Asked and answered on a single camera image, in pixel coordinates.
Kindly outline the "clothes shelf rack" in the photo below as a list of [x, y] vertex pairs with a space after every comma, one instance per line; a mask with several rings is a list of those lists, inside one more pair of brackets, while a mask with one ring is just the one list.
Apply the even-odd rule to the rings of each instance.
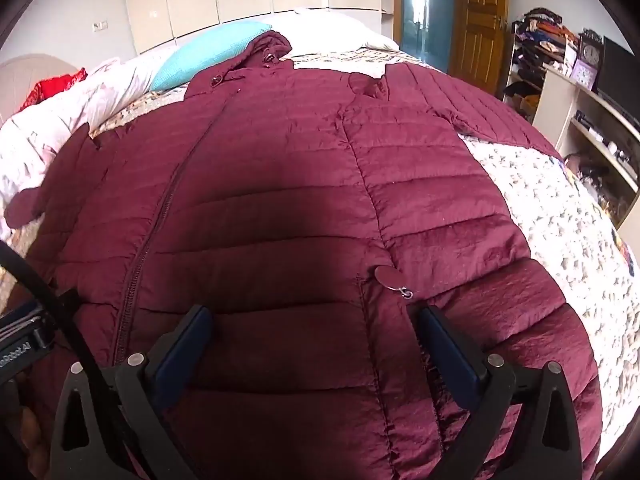
[[533, 8], [511, 25], [511, 50], [501, 99], [528, 122], [540, 102], [547, 67], [570, 76], [577, 58], [579, 36], [567, 28], [562, 16], [546, 8]]

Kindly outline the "pink floral comforter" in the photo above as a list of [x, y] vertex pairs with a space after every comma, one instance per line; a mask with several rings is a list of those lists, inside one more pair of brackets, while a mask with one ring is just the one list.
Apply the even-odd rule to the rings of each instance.
[[114, 58], [70, 89], [10, 117], [1, 127], [2, 203], [39, 186], [54, 156], [80, 126], [94, 131], [148, 92], [162, 64], [150, 54], [125, 62]]

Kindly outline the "red cloth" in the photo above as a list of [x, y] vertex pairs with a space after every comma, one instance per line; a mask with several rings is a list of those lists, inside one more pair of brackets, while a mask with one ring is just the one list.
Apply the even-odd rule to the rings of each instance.
[[88, 73], [84, 68], [74, 74], [65, 74], [38, 81], [30, 90], [25, 101], [18, 109], [20, 112], [27, 107], [40, 104], [41, 102], [56, 96], [73, 87], [74, 84], [84, 81]]

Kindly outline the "beige padded headboard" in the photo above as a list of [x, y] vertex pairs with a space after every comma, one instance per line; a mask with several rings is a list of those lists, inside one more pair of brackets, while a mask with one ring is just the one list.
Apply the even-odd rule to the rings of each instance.
[[0, 64], [0, 122], [14, 115], [43, 79], [76, 73], [78, 68], [47, 54], [26, 54]]

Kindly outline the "white shelf unit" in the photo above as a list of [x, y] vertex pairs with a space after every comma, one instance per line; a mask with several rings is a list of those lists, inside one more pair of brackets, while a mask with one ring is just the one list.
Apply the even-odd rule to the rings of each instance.
[[614, 226], [638, 252], [639, 129], [602, 96], [548, 64], [533, 126], [562, 157], [580, 153], [608, 168], [602, 186], [614, 202]]

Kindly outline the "turquoise pillow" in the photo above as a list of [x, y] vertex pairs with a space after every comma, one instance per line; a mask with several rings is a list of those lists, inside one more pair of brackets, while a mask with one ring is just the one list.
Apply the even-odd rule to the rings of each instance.
[[168, 91], [189, 82], [198, 72], [234, 58], [272, 26], [258, 21], [226, 23], [206, 30], [168, 56], [151, 82], [153, 92]]

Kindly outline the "black television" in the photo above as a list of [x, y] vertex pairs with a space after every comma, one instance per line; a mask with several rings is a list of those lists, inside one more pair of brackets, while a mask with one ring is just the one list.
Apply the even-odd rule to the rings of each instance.
[[639, 121], [639, 60], [608, 37], [604, 38], [603, 58], [597, 79], [597, 94], [621, 113]]

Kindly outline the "ornate table clock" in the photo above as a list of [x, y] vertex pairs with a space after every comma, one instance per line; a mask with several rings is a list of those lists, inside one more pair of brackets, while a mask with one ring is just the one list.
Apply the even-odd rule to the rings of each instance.
[[603, 55], [603, 39], [594, 30], [585, 28], [579, 35], [578, 58], [598, 70]]

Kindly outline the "white pillow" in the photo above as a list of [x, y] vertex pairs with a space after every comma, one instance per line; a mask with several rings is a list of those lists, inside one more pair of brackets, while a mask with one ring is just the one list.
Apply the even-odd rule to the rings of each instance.
[[273, 13], [264, 22], [285, 37], [291, 56], [343, 53], [361, 48], [399, 51], [399, 46], [365, 22], [337, 10]]

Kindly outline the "wooden door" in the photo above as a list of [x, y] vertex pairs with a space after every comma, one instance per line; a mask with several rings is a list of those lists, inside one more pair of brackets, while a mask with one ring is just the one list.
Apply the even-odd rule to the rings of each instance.
[[498, 91], [509, 0], [454, 0], [448, 73], [472, 86]]

